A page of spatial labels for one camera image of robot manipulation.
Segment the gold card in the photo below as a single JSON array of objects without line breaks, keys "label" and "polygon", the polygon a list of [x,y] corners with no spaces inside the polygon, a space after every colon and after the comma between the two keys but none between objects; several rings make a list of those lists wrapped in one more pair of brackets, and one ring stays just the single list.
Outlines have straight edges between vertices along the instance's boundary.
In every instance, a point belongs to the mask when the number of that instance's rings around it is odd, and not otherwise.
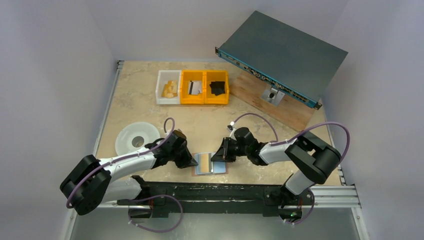
[{"label": "gold card", "polygon": [[200,174],[209,174],[212,170],[212,164],[210,162],[210,154],[209,153],[203,153],[198,158],[198,164],[199,164],[199,173]]}]

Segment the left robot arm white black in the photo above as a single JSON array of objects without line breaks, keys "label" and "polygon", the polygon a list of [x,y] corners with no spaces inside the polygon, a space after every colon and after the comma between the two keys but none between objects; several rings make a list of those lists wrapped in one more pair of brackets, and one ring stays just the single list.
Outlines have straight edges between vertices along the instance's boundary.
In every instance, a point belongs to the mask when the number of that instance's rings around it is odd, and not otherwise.
[{"label": "left robot arm white black", "polygon": [[97,159],[92,154],[83,157],[60,184],[66,197],[66,207],[80,215],[92,212],[98,205],[128,199],[138,205],[146,203],[149,191],[139,177],[131,175],[175,163],[179,169],[197,166],[187,147],[187,138],[173,130],[142,148],[117,157]]}]

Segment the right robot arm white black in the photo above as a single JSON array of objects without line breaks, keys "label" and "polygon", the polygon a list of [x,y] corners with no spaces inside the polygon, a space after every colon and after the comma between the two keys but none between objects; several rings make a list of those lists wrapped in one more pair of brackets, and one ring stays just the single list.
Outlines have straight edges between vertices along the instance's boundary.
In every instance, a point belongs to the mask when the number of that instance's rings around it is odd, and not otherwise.
[{"label": "right robot arm white black", "polygon": [[324,184],[342,159],[338,150],[309,131],[289,143],[276,144],[259,142],[247,127],[238,128],[232,137],[223,138],[210,160],[232,163],[238,157],[247,157],[256,166],[293,162],[298,170],[280,191],[282,200],[288,204],[298,200],[309,187]]}]

